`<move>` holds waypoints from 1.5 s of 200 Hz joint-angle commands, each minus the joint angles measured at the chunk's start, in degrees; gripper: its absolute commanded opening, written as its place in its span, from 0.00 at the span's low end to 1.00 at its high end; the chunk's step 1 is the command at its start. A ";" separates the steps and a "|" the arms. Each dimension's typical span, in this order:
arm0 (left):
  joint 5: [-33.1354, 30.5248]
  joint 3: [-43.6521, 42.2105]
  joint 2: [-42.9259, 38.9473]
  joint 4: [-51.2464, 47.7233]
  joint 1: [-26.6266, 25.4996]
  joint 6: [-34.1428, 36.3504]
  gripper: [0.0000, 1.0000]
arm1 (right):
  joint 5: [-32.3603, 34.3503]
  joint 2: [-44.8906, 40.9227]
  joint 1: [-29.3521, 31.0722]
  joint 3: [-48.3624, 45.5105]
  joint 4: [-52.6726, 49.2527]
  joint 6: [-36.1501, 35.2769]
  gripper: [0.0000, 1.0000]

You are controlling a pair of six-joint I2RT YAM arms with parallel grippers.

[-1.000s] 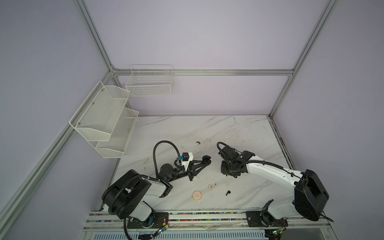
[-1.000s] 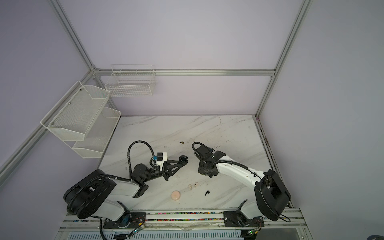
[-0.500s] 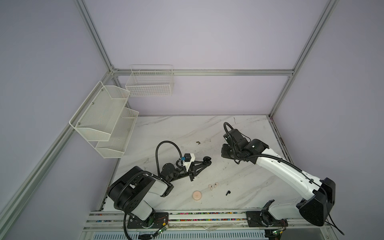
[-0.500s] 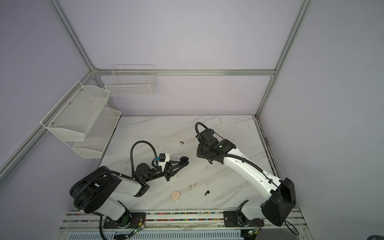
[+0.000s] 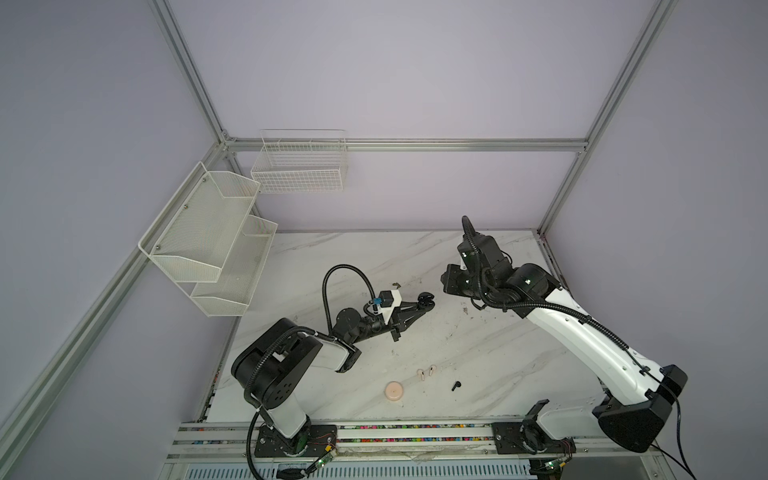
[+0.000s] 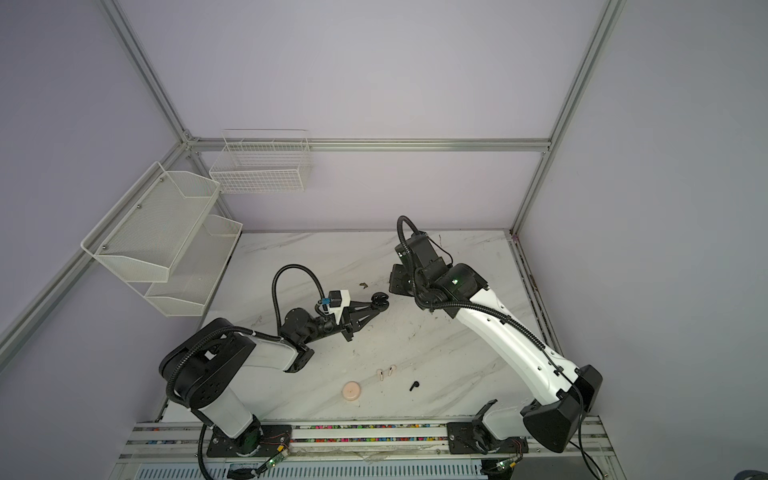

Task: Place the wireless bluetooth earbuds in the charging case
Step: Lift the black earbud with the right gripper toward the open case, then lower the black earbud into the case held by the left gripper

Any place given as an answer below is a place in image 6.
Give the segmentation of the black earbud charging case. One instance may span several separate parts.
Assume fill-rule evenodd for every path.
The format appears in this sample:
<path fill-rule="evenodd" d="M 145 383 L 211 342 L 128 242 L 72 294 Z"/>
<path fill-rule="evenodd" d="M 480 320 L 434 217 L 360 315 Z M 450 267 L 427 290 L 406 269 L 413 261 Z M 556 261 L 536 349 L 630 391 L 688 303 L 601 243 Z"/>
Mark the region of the black earbud charging case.
<path fill-rule="evenodd" d="M 377 307 L 386 308 L 389 305 L 389 296 L 384 292 L 376 292 L 371 297 L 371 303 Z"/>

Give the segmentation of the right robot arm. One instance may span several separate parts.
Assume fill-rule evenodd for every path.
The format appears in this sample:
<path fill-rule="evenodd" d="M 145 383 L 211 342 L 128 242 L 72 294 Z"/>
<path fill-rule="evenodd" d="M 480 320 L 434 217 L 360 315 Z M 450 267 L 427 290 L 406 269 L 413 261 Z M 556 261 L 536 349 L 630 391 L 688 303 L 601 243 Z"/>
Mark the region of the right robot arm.
<path fill-rule="evenodd" d="M 525 327 L 476 270 L 448 263 L 437 244 L 407 216 L 396 221 L 400 262 L 390 292 L 408 296 L 422 310 L 443 311 L 478 335 L 520 376 L 533 396 L 520 415 L 544 448 L 562 453 L 595 404 L 603 383 L 592 365 L 578 366 Z"/>

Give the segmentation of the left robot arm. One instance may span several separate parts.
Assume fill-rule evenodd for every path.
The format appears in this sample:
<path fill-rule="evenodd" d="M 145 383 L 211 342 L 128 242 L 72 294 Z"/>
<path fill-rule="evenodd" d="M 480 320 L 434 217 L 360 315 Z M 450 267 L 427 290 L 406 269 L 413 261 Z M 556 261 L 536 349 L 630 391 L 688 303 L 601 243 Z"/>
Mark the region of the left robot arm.
<path fill-rule="evenodd" d="M 297 307 L 280 313 L 278 282 L 290 270 L 305 273 L 318 293 L 314 311 Z M 367 302 L 354 301 L 347 290 L 322 287 L 315 273 L 301 264 L 281 267 L 271 283 L 276 333 L 266 334 L 216 318 L 175 347 L 160 362 L 168 400 L 191 412 L 215 440 L 223 440 L 236 456 L 255 456 L 287 443 L 280 433 L 268 437 L 258 417 L 244 405 L 232 383 L 242 371 L 260 368 L 293 374 L 314 356 L 309 344 L 334 335 L 348 342 L 389 308 L 389 296 L 375 292 Z"/>

